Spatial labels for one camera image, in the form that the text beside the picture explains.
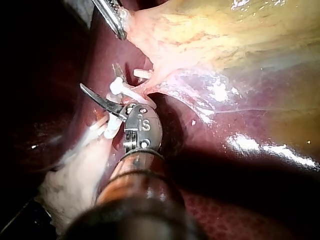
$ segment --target metal grasper jaw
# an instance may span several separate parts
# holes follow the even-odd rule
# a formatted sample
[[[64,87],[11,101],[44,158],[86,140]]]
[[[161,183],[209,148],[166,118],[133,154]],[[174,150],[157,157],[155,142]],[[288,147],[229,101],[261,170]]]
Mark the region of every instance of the metal grasper jaw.
[[[116,116],[118,119],[121,119],[123,122],[127,120],[128,114],[125,106],[103,98],[82,83],[80,83],[80,89],[110,114]]]
[[[92,0],[92,2],[102,14],[115,36],[120,40],[125,40],[127,33],[119,14],[119,9],[122,7],[121,3],[118,0]]]
[[[157,152],[161,146],[163,129],[156,111],[143,103],[125,106],[109,101],[80,83],[81,90],[110,114],[124,122],[125,152],[150,149]]]

